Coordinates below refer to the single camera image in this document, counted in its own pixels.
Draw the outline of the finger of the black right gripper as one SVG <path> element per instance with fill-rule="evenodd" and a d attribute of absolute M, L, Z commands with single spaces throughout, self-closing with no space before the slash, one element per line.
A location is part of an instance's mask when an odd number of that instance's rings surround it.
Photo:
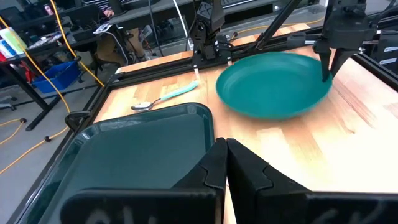
<path fill-rule="evenodd" d="M 356 50 L 353 49 L 336 49 L 330 67 L 331 74 L 335 77 L 341 66 L 354 54 L 356 54 Z"/>
<path fill-rule="evenodd" d="M 321 50 L 318 52 L 320 57 L 321 67 L 322 67 L 322 82 L 326 82 L 329 79 L 330 71 L 329 71 L 329 64 L 330 64 L 330 56 L 331 50 Z"/>

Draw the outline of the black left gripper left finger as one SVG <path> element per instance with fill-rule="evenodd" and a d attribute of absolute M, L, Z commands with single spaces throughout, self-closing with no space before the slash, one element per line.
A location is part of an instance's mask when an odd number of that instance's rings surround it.
<path fill-rule="evenodd" d="M 85 189 L 60 211 L 61 224 L 221 224 L 227 142 L 216 139 L 193 169 L 169 189 Z"/>

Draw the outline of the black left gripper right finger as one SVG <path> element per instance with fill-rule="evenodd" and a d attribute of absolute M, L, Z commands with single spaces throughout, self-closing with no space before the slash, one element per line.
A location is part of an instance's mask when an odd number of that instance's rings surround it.
<path fill-rule="evenodd" d="M 398 224 L 397 194 L 314 192 L 229 138 L 237 224 Z"/>

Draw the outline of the green plate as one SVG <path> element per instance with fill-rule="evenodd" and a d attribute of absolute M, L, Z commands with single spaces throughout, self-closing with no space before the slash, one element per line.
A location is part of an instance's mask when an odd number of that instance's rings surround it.
<path fill-rule="evenodd" d="M 316 107 L 332 83 L 313 57 L 269 52 L 238 60 L 219 75 L 215 88 L 220 100 L 239 114 L 283 120 Z"/>

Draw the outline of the spoon with teal handle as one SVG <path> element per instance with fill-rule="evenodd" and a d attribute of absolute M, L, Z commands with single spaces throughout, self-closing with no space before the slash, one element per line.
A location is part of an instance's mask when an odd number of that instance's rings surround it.
<path fill-rule="evenodd" d="M 171 91 L 170 93 L 168 93 L 168 94 L 166 94 L 164 96 L 161 96 L 160 98 L 156 99 L 153 102 L 148 102 L 148 101 L 147 102 L 142 102 L 142 103 L 139 103 L 139 104 L 131 106 L 131 109 L 133 111 L 148 111 L 148 110 L 152 109 L 153 106 L 156 103 L 158 103 L 160 101 L 165 101 L 165 100 L 168 100 L 168 99 L 173 98 L 175 96 L 182 95 L 184 93 L 192 91 L 197 86 L 198 86 L 198 81 L 194 80 L 191 83 L 189 83 L 188 85 L 185 85 L 185 86 L 183 86 L 183 87 L 181 87 L 181 88 L 179 88 L 177 90 Z"/>

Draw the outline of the dark green plastic tray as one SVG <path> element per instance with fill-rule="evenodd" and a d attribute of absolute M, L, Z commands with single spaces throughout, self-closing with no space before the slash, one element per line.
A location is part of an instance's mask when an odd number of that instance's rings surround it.
<path fill-rule="evenodd" d="M 167 189 L 215 141 L 210 109 L 199 103 L 92 124 L 68 145 L 17 224 L 60 224 L 66 199 L 82 189 Z"/>

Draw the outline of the black box with white labels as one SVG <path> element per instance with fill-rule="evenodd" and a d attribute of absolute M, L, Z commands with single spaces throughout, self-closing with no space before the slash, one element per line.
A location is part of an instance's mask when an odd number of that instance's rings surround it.
<path fill-rule="evenodd" d="M 398 31 L 385 30 L 379 36 L 373 59 L 398 74 Z"/>

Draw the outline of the black table clamp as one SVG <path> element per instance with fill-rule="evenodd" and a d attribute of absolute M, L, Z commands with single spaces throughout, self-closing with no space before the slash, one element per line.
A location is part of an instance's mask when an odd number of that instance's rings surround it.
<path fill-rule="evenodd" d="M 73 111 L 66 115 L 65 124 L 75 133 L 80 125 L 80 121 L 91 116 L 90 111 Z"/>

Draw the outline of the grey side desk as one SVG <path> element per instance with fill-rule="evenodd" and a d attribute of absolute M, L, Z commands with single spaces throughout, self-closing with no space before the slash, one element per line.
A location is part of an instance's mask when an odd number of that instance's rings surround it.
<path fill-rule="evenodd" d="M 225 14 L 225 23 L 250 19 L 257 16 L 271 14 L 283 9 L 290 0 L 244 0 L 241 4 L 226 6 L 223 8 Z M 185 16 L 189 24 L 194 17 L 194 6 L 198 6 L 200 1 L 195 3 L 192 0 L 177 0 L 179 11 L 176 10 L 172 0 L 160 0 L 153 6 L 146 6 L 138 9 L 126 11 L 123 14 L 114 16 L 110 19 L 110 24 L 133 29 L 144 25 L 150 25 L 152 22 L 162 22 L 164 20 L 178 17 L 179 14 Z"/>

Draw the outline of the person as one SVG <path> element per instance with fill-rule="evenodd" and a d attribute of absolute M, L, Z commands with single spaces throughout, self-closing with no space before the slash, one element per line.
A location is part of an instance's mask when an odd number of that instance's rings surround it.
<path fill-rule="evenodd" d="M 115 12 L 111 9 L 108 0 L 81 0 L 81 2 L 83 6 L 90 4 L 97 5 L 99 9 L 103 11 L 106 17 L 112 17 L 115 15 Z M 128 49 L 128 51 L 134 51 L 139 57 L 140 61 L 144 61 L 146 59 L 146 54 L 142 43 L 139 40 L 139 29 L 131 29 L 127 33 L 132 35 L 132 37 L 125 41 L 125 43 L 127 44 L 126 48 Z M 98 58 L 102 61 L 116 62 L 121 66 L 126 65 L 124 55 L 120 55 L 116 52 L 115 39 L 109 34 L 104 34 L 101 40 L 97 41 L 96 54 Z"/>

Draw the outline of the black workbench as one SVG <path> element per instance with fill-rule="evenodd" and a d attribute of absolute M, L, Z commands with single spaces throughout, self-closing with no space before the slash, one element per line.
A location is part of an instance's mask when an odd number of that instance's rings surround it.
<path fill-rule="evenodd" d="M 29 70 L 31 70 L 35 75 L 39 76 L 40 72 L 38 68 L 34 67 L 35 60 L 34 56 L 44 55 L 49 53 L 55 53 L 60 50 L 65 50 L 67 48 L 66 45 L 60 47 L 54 47 L 52 49 L 44 50 L 43 52 L 34 52 L 29 53 L 29 56 L 32 58 L 32 62 L 29 60 L 28 56 L 22 55 L 18 57 L 13 57 L 8 59 L 5 62 L 0 62 L 0 75 L 7 75 L 14 83 L 16 83 L 20 88 L 24 90 L 42 109 L 41 113 L 38 114 L 35 119 L 33 119 L 29 125 L 25 128 L 26 131 L 33 130 L 47 115 L 47 113 L 61 100 L 59 96 L 55 96 L 55 98 L 48 104 L 35 90 L 34 88 L 28 84 L 28 82 L 19 75 L 12 67 L 11 64 L 17 64 L 19 62 L 25 62 Z"/>

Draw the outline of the blue plastic bin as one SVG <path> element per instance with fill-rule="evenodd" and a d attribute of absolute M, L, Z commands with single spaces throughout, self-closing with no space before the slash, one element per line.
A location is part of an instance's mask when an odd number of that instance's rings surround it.
<path fill-rule="evenodd" d="M 80 73 L 77 62 L 67 62 L 54 65 L 45 72 L 45 75 L 58 90 L 64 90 L 79 77 Z M 42 93 L 55 91 L 54 87 L 43 76 L 35 78 L 32 84 Z"/>

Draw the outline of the white and blue container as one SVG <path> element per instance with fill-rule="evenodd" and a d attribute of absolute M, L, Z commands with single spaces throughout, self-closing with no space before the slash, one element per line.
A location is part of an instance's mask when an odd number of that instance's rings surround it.
<path fill-rule="evenodd" d="M 15 50 L 4 39 L 0 40 L 0 53 L 2 53 L 7 59 L 16 56 Z"/>

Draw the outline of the pale green container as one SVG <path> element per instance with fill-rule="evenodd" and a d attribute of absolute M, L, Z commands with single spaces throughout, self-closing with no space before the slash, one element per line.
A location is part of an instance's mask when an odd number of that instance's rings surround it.
<path fill-rule="evenodd" d="M 27 45 L 12 27 L 1 29 L 0 36 L 8 43 L 16 54 L 24 54 L 24 51 L 27 49 Z"/>

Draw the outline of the black aluminium table frame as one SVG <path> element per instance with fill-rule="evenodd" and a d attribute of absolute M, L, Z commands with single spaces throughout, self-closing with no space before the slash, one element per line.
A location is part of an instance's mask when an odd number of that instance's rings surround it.
<path fill-rule="evenodd" d="M 385 11 L 377 12 L 374 14 L 368 15 L 370 19 L 379 19 L 378 20 L 378 28 L 387 29 L 388 27 L 398 27 L 398 3 L 394 5 L 394 7 L 387 7 Z M 304 43 L 298 44 L 298 40 L 296 44 L 290 44 L 291 39 L 294 39 L 293 36 L 299 36 L 299 34 L 304 33 L 308 39 L 310 37 L 316 38 L 323 32 L 323 27 L 318 26 L 314 28 L 308 28 L 301 31 L 291 32 L 288 34 L 282 34 L 277 37 L 270 38 L 265 44 L 263 44 L 262 48 L 258 50 L 244 50 L 245 47 L 250 47 L 252 42 L 243 43 L 241 46 L 235 46 L 235 49 L 231 51 L 232 53 L 232 61 L 237 61 L 244 57 L 252 56 L 255 54 L 261 54 L 266 52 L 281 52 L 283 50 L 292 50 L 297 49 L 299 47 L 305 46 Z M 130 72 L 121 72 L 121 81 L 109 83 L 105 88 L 97 90 L 93 93 L 93 96 L 90 98 L 89 102 L 87 102 L 84 109 L 88 108 L 91 113 L 88 117 L 81 117 L 77 122 L 77 128 L 69 128 L 69 131 L 66 133 L 63 140 L 58 145 L 58 148 L 55 150 L 53 156 L 50 158 L 43 171 L 40 173 L 38 178 L 35 180 L 32 187 L 29 189 L 27 195 L 23 198 L 22 202 L 18 205 L 14 213 L 11 215 L 10 219 L 5 224 L 21 224 L 24 222 L 24 219 L 30 213 L 30 209 L 36 204 L 41 192 L 44 189 L 45 183 L 49 180 L 49 176 L 52 175 L 53 171 L 57 164 L 61 161 L 61 153 L 66 152 L 66 148 L 70 144 L 71 140 L 83 129 L 92 124 L 94 121 L 94 115 L 97 115 L 100 111 L 100 106 L 102 106 L 105 102 L 105 97 L 111 93 L 111 90 L 115 90 L 117 88 L 122 88 L 126 86 L 131 86 L 133 84 L 141 84 L 149 81 L 159 80 L 162 78 L 168 78 L 176 75 L 180 75 L 185 72 L 193 71 L 193 56 L 188 53 L 186 58 L 181 59 L 173 59 L 170 62 L 156 62 L 155 65 L 151 65 L 146 68 L 140 68 L 131 70 Z M 398 87 L 398 75 L 390 70 L 381 67 L 381 65 L 375 65 L 375 69 L 380 70 L 374 72 L 376 76 L 381 75 L 381 80 L 388 84 L 393 89 L 397 89 Z"/>

